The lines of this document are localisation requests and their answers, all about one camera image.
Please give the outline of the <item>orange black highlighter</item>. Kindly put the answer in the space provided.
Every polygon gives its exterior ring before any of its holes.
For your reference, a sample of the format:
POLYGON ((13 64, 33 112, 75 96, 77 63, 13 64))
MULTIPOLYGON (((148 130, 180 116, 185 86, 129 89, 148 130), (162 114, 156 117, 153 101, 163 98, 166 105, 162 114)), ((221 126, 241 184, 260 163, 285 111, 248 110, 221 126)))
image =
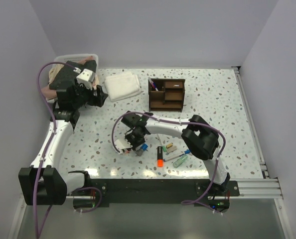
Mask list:
POLYGON ((157 166, 163 167, 163 148, 162 148, 162 146, 157 147, 157 166))

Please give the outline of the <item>small gold eraser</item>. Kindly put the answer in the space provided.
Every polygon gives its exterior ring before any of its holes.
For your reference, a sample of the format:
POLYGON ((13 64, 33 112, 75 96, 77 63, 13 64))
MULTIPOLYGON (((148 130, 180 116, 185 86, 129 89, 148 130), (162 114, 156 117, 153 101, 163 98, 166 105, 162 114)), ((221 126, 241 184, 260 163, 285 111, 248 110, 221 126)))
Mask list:
POLYGON ((169 149, 170 147, 172 147, 173 146, 173 143, 169 143, 169 144, 167 144, 165 147, 166 147, 166 149, 169 149))

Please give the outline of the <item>white blue cap pen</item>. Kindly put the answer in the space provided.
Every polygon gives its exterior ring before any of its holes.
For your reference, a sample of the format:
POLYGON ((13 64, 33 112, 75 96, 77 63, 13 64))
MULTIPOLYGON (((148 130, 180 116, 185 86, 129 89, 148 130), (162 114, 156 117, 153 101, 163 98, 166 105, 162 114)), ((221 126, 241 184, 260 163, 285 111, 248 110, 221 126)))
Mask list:
POLYGON ((184 155, 184 153, 175 154, 175 155, 172 155, 172 156, 170 156, 168 158, 165 158, 163 161, 168 162, 168 161, 174 160, 176 158, 179 158, 179 157, 181 157, 183 155, 184 155))

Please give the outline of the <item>beige eraser block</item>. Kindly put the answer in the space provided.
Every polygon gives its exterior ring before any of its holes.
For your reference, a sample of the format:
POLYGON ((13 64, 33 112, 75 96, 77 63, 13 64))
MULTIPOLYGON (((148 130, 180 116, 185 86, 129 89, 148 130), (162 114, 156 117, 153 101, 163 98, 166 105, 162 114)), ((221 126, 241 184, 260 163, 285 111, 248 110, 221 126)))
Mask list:
POLYGON ((172 147, 169 147, 169 148, 166 149, 167 153, 174 152, 175 150, 177 150, 176 146, 172 146, 172 147))

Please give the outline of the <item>red gel pen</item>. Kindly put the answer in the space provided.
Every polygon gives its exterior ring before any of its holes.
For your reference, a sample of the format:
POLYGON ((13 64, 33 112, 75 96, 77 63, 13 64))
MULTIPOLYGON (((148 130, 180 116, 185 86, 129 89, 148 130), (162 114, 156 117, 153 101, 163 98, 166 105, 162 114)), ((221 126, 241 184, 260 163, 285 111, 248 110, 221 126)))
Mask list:
POLYGON ((150 85, 152 86, 152 84, 154 83, 153 80, 150 77, 148 77, 148 81, 149 81, 150 85))

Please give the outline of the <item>brown wooden desk organizer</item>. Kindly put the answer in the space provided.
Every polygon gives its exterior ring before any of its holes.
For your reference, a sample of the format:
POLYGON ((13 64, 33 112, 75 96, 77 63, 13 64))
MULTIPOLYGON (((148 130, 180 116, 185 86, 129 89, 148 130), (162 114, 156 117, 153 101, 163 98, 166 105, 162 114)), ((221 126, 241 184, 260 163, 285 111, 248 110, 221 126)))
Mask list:
POLYGON ((182 112, 185 98, 185 79, 151 78, 158 91, 148 81, 149 111, 182 112))

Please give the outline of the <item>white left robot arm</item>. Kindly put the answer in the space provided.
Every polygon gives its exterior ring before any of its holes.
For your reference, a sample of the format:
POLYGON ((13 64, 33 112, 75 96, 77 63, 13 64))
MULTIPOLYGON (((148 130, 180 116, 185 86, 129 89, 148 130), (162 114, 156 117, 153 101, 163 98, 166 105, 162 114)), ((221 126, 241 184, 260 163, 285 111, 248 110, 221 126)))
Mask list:
POLYGON ((21 168, 18 178, 27 205, 62 205, 74 191, 80 195, 91 192, 90 175, 85 170, 58 172, 66 143, 73 134, 85 105, 102 107, 107 94, 102 87, 88 89, 82 83, 59 84, 57 99, 51 108, 49 129, 45 141, 29 167, 21 168))

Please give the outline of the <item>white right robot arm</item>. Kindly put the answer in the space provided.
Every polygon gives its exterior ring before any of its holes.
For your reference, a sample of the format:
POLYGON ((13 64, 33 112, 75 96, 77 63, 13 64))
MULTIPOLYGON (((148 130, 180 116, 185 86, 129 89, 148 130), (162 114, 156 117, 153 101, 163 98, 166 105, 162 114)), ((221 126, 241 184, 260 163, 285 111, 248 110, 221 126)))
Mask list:
POLYGON ((133 150, 145 143, 146 135, 163 134, 182 139, 190 153, 204 162, 212 193, 221 196, 228 190, 230 174, 220 159, 226 139, 201 116, 169 119, 152 113, 127 112, 120 121, 130 129, 125 140, 133 150))

